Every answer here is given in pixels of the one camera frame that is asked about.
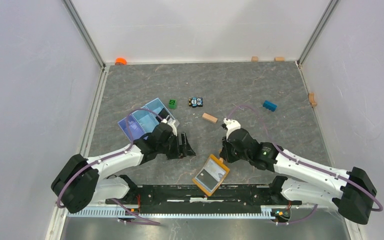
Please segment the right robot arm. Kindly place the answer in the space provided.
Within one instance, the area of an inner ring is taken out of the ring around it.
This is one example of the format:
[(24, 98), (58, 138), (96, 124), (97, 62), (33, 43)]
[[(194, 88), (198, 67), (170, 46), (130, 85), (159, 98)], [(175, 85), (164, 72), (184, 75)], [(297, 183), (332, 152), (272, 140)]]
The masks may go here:
[(275, 204), (290, 201), (324, 206), (360, 225), (366, 225), (374, 211), (377, 190), (361, 168), (347, 171), (313, 162), (271, 142), (258, 142), (241, 127), (226, 130), (220, 157), (229, 163), (244, 160), (259, 170), (277, 173), (268, 191)]

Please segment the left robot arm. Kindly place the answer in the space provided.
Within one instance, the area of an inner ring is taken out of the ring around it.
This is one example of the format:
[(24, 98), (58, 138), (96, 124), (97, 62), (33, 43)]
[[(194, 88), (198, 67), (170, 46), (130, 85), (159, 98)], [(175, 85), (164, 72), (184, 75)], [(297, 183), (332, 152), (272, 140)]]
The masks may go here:
[(137, 198), (137, 190), (126, 179), (110, 176), (154, 160), (157, 155), (172, 160), (196, 156), (196, 153), (185, 132), (178, 132), (175, 125), (163, 121), (152, 132), (121, 149), (88, 158), (80, 153), (71, 156), (51, 184), (57, 196), (56, 204), (72, 214), (92, 202), (107, 199), (131, 204)]

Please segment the orange card holder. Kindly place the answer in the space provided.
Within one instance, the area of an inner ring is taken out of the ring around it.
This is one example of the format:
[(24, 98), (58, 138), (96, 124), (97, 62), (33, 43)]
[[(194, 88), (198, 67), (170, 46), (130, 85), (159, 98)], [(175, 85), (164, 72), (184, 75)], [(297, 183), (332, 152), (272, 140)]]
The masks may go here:
[(223, 163), (222, 158), (210, 154), (204, 166), (192, 178), (192, 182), (209, 197), (220, 187), (229, 172), (230, 169)]

